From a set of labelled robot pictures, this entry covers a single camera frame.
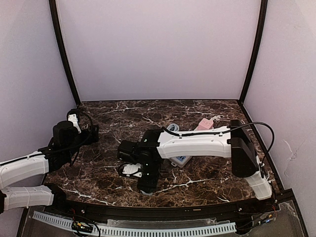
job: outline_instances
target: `floor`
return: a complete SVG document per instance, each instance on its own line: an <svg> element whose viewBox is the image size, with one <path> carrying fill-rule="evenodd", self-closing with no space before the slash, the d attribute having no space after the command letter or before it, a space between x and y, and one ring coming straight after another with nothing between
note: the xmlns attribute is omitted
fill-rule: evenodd
<svg viewBox="0 0 316 237"><path fill-rule="evenodd" d="M218 204L254 198L246 181L231 173L230 159L194 157L183 168L165 160L157 191L142 195L137 179L117 173L121 161L117 147L121 140L139 141L150 128L176 123L180 130L193 130L203 118L213 119L214 127L228 125L231 119L247 120L234 100L158 100L83 102L80 107L100 126L100 141L82 147L73 167L65 165L48 174L45 182L59 184L67 198L87 203L132 207L180 207ZM260 159L263 153L249 128ZM274 174L266 165L278 190Z"/></svg>
<svg viewBox="0 0 316 237"><path fill-rule="evenodd" d="M271 221L270 223L258 226L252 229L249 233L243 235L247 237L304 237L302 232L302 228L300 225L299 218L297 217L295 207L292 201L287 201L279 204L280 211L277 212L277 218L275 221ZM26 219L24 229L22 231L21 237L34 237L34 236L42 236L45 233L46 237L73 237L75 236L72 232L58 229L52 225L42 223L40 221L32 219L33 211L42 211L43 207L36 206L31 207L29 209L28 217ZM191 221L191 223L187 223L188 221L178 222L177 225L179 227L171 226L169 222L154 222L152 224L146 222L142 225L142 222L133 222L133 221L113 221L114 225L118 228L132 228L132 229L177 229L177 228L194 228L201 226L209 226L212 225L212 221L209 219ZM221 237L241 237L235 233L217 235Z"/></svg>

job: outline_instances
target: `white arm segment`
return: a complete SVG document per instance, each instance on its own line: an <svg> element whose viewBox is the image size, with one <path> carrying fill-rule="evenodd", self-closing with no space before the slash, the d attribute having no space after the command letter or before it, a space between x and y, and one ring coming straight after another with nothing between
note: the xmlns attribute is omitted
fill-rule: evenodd
<svg viewBox="0 0 316 237"><path fill-rule="evenodd" d="M245 178L249 186L253 189L256 198L258 200L264 200L272 196L272 187L269 184L269 177L261 177L261 172L258 170L250 177Z"/></svg>
<svg viewBox="0 0 316 237"><path fill-rule="evenodd" d="M40 155L5 165L1 165L4 162L0 163L0 190L15 182L48 172L48 160L45 159L45 155L41 152L34 152L27 156L35 154Z"/></svg>
<svg viewBox="0 0 316 237"><path fill-rule="evenodd" d="M178 134L201 133L201 132L223 132L229 130L226 126L205 131L176 132ZM198 135L189 137L177 137L167 132L162 132L158 139L160 142L157 150L163 159L180 156L214 156L230 158L231 145L227 140L231 134L222 135Z"/></svg>
<svg viewBox="0 0 316 237"><path fill-rule="evenodd" d="M76 114L68 115L68 121L74 124L74 127L78 130L78 133L81 133L81 129L78 124L78 118Z"/></svg>
<svg viewBox="0 0 316 237"><path fill-rule="evenodd" d="M4 198L4 211L18 207L49 206L52 205L54 200L54 194L44 185L29 188L7 187L1 191L6 195Z"/></svg>
<svg viewBox="0 0 316 237"><path fill-rule="evenodd" d="M201 132L223 132L229 130L226 126L205 131L185 131L177 132L178 134L201 133ZM230 132L222 135L198 135L189 137L177 137L167 132L162 132L158 139L160 142L157 150L163 159L179 156L215 156L230 158L231 145L227 140L231 138ZM270 198L272 188L266 177L261 177L258 170L252 176L245 178L250 187L253 189L258 200Z"/></svg>

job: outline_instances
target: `black metal frame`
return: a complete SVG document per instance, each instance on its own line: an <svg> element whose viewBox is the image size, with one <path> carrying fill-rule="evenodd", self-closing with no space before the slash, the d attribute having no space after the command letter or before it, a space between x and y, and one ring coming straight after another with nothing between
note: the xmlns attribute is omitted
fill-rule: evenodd
<svg viewBox="0 0 316 237"><path fill-rule="evenodd" d="M50 7L50 14L51 14L51 19L53 21L53 26L54 26L54 31L55 31L55 36L59 48L59 53L61 60L64 65L64 70L66 73L66 77L70 86L71 93L73 95L73 98L75 100L75 103L77 106L81 104L79 94L75 85L74 77L72 75L68 57L66 54L66 49L63 41L63 36L61 34L61 28L59 24L59 18L58 18L58 11L57 11L57 5L56 5L56 0L49 0L49 7Z"/></svg>
<svg viewBox="0 0 316 237"><path fill-rule="evenodd" d="M293 191L291 189L282 191L276 195L276 199L278 203L293 201L304 236L308 237L306 226ZM251 213L261 213L263 205L264 201L259 201L256 198L217 205L168 208L106 206L69 200L65 203L67 208L73 208L76 211L77 216L83 216L84 218L101 223L106 223L109 219L130 221L184 221L216 218L217 222L229 220L243 224L251 220ZM54 207L47 206L45 207L45 211L65 215L63 208L55 209ZM271 209L265 209L265 212L269 211L272 211L272 207ZM22 236L28 212L29 210L25 208L17 237Z"/></svg>
<svg viewBox="0 0 316 237"><path fill-rule="evenodd" d="M255 65L256 65L257 56L259 53L259 48L260 48L260 43L261 43L261 38L262 38L262 33L263 33L263 27L264 27L265 19L266 19L267 7L268 7L268 0L261 0L255 42L253 44L253 49L252 49L252 53L251 53L251 58L250 58L249 66L248 66L247 75L246 75L245 82L243 84L243 88L242 88L241 95L239 98L239 101L242 104L245 102L246 95L247 95L247 92L248 92L248 89L250 86L253 70L254 70Z"/></svg>
<svg viewBox="0 0 316 237"><path fill-rule="evenodd" d="M64 70L67 76L67 80L69 83L70 90L72 92L73 98L75 100L75 103L77 106L80 105L81 101L79 98L79 94L75 85L75 81L70 69L70 64L69 60L67 57L62 33L61 33L61 28L60 28L60 23L59 23L59 18L58 18L58 11L57 11L57 5L56 5L56 0L49 0L49 6L50 6L50 13L51 13L51 18L53 21L53 26L55 30L55 35L56 35L56 40L59 48L59 53L60 57L62 59L63 65L64 65ZM255 42L253 45L252 53L251 53L251 58L248 66L248 71L247 75L243 84L243 88L241 91L241 95L239 98L239 101L243 104L250 86L252 74L255 68L255 64L257 61L257 56L259 52L259 47L261 43L261 38L262 38L262 33L263 33L263 27L265 24L265 19L266 19L266 12L267 12L267 6L268 6L268 0L261 0L261 6L260 6L260 13L259 13L259 20L258 20L258 26L257 26L257 31L256 31L256 37L255 37Z"/></svg>

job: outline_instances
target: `wire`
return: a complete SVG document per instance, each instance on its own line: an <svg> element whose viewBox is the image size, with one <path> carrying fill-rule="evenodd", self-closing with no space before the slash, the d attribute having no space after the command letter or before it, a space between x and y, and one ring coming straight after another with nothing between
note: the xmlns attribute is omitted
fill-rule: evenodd
<svg viewBox="0 0 316 237"><path fill-rule="evenodd" d="M250 126L250 125L263 125L265 127L267 127L271 134L272 134L272 140L271 140L271 144L269 146L269 148L267 149L267 152L265 152L265 155L261 161L261 163L263 163L263 161L265 160L267 154L270 152L274 142L275 142L275 133L273 131L273 129L266 123L264 122L250 122L250 123L247 123L247 124L244 124L242 126L239 126L239 127L235 127L235 128L232 128L232 129L228 129L226 131L221 131L221 132L198 132L198 133L184 133L184 134L181 134L181 133L176 133L176 132L172 132L172 131L169 131L167 128L165 127L162 127L162 129L169 133L170 135L173 135L173 136L177 136L177 137L190 137L190 136L198 136L198 135L219 135L219 134L225 134L225 133L229 133L229 132L232 132L232 131L235 131L235 130L238 130L238 129L241 129L243 127L247 127L247 126Z"/></svg>
<svg viewBox="0 0 316 237"><path fill-rule="evenodd" d="M270 204L270 206L271 206L272 209L274 210L274 213L273 213L273 214L275 215L275 218L276 218L276 217L277 217L277 210L276 210L276 208L275 208L272 204ZM243 227L245 227L245 226L247 226L247 225L253 223L254 221L258 220L259 218L261 218L261 216L262 216L263 214L265 214L265 212L260 213L257 218L255 218L255 219L249 221L248 223L244 224L243 226L238 227L237 230L239 230L239 231L251 230L251 229L253 229L253 228L257 227L257 226L260 226L260 225L262 225L262 224L267 223L267 222L265 222L265 221L269 220L269 218L272 217L271 214L269 214L267 217L265 217L262 221L260 221L260 222L257 223L256 225L251 226L251 227L249 227L249 228L242 229Z"/></svg>
<svg viewBox="0 0 316 237"><path fill-rule="evenodd" d="M60 211L60 210L58 210L58 209L56 209L56 208L54 208L54 207L51 207L51 206L50 206L50 208L52 208L52 209L54 209L54 210L56 210L56 211L58 211L58 212L60 212L60 213L62 213L62 214L64 214L64 215L68 215L68 216L71 215L71 214L69 214L69 213ZM79 218L85 219L85 220L89 221L90 223L92 223L92 224L97 228L97 230L98 230L98 233L99 233L99 236L98 236L98 237L101 236L100 228L99 228L98 225L95 223L95 221L92 221L92 220L90 220L90 219L88 219L88 218L86 218L86 217L83 217L83 216L78 216L78 215L76 215L76 214L73 214L72 216L73 216L73 217L74 217L74 216L77 216L77 217L79 217Z"/></svg>
<svg viewBox="0 0 316 237"><path fill-rule="evenodd" d="M76 232L77 233L75 233L74 232L74 230L72 230L73 231L73 234L75 235L75 236L79 236L79 237L89 237L90 235L85 235L85 234L81 234L78 230L76 230Z"/></svg>
<svg viewBox="0 0 316 237"><path fill-rule="evenodd" d="M180 130L179 125L177 125L177 124L175 124L175 123L170 124L170 125L167 127L167 129L168 129L169 131L173 131L173 132L178 132L178 131Z"/></svg>
<svg viewBox="0 0 316 237"><path fill-rule="evenodd" d="M73 208L71 208L70 210L74 212L74 214L73 214L73 220L75 220L76 211L75 211Z"/></svg>
<svg viewBox="0 0 316 237"><path fill-rule="evenodd" d="M38 156L44 156L44 154L43 154L43 153L38 153L38 154L26 156L26 157L20 157L20 158L18 158L18 159L12 159L12 160L9 160L9 161L7 161L7 162L0 163L0 166L6 165L6 164L10 164L10 163L13 163L13 162L22 160L22 159L27 159L27 158L32 158L32 157L38 157Z"/></svg>
<svg viewBox="0 0 316 237"><path fill-rule="evenodd" d="M242 229L241 229L242 227L245 227L245 226L247 226L247 225L253 223L254 221L258 220L263 214L265 214L265 213L264 213L264 212L260 213L257 218L255 218L255 219L249 221L248 223L244 224L243 226L238 227L237 229L238 229L238 230L242 230Z"/></svg>
<svg viewBox="0 0 316 237"><path fill-rule="evenodd" d="M79 151L80 151L80 148L79 148L79 150L77 151L76 156L75 156L75 158L74 158L73 162L71 162L70 166L73 166L73 165L74 165L74 163L75 163L76 159L78 158Z"/></svg>

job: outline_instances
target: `black cable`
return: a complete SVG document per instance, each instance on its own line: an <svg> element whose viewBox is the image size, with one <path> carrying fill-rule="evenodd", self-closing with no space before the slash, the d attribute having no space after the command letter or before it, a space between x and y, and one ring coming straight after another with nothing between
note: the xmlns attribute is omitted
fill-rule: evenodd
<svg viewBox="0 0 316 237"><path fill-rule="evenodd" d="M85 235L85 234L81 234L78 230L76 230L77 233L73 232L76 236L79 236L79 237L86 237L86 236L90 236L89 235Z"/></svg>
<svg viewBox="0 0 316 237"><path fill-rule="evenodd" d="M82 218L82 219L85 219L85 220L89 221L90 223L92 223L92 224L97 228L98 233L99 233L99 236L98 236L98 237L101 236L101 231L100 231L98 225L97 225L94 221L92 221L92 220L90 220L90 219L88 219L88 218L86 218L86 217L83 217L83 216L78 216L78 215L76 215L76 214L69 214L69 213L60 211L60 210L58 210L58 209L56 209L56 208L54 208L54 207L51 207L51 206L50 206L50 208L52 208L52 209L54 209L54 210L56 210L56 211L58 211L58 212L60 212L60 213L62 213L62 214L64 214L64 215L77 216L77 217L79 217L79 218Z"/></svg>
<svg viewBox="0 0 316 237"><path fill-rule="evenodd" d="M241 129L243 127L247 127L247 126L250 126L250 125L263 125L265 127L267 127L271 134L272 134L272 140L271 140L271 144L269 146L269 148L267 149L267 152L265 152L265 155L261 161L261 163L263 163L263 161L265 160L267 154L270 152L274 142L275 142L275 133L273 131L273 129L266 123L264 122L250 122L250 123L247 123L247 124L244 124L242 126L239 126L239 127L235 127L235 128L232 128L232 129L228 129L226 131L222 131L222 132L199 132L199 133L185 133L185 134L181 134L181 133L175 133L175 132L172 132L172 131L169 131L167 128L165 127L162 127L162 129L169 133L170 135L173 135L173 136L176 136L176 137L190 137L190 136L197 136L197 135L219 135L219 134L225 134L225 133L229 133L229 132L232 132L232 131L235 131L237 129Z"/></svg>
<svg viewBox="0 0 316 237"><path fill-rule="evenodd" d="M251 226L251 227L249 227L249 228L241 229L242 227L245 227L245 226L247 226L247 225L253 223L254 221L258 220L259 218L261 218L261 216L262 216L263 214L265 214L265 212L261 213L257 218L255 218L255 219L249 221L248 223L244 224L243 226L238 227L237 230L240 230L240 231L251 230L251 229L253 229L253 228L257 227L257 226L260 226L260 225L262 225L262 224L265 224L265 223L266 223L265 221L268 220L268 219L272 216L271 214L268 214L267 217L265 217L264 219L262 219L262 220L261 220L259 223L257 223L256 225Z"/></svg>
<svg viewBox="0 0 316 237"><path fill-rule="evenodd" d="M20 157L20 158L17 158L17 159L12 159L12 160L9 160L7 162L1 163L0 166L6 165L6 164L10 164L10 163L22 160L22 159L27 159L27 158L31 158L31 157L38 157L38 156L44 156L44 154L43 153L39 153L39 154L34 154L34 155L26 156L26 157Z"/></svg>
<svg viewBox="0 0 316 237"><path fill-rule="evenodd" d="M70 166L73 166L74 163L76 162L76 159L78 158L79 152L80 152L80 148L79 148L79 150L77 151L76 156L75 156L74 160L71 162L71 165L70 165Z"/></svg>

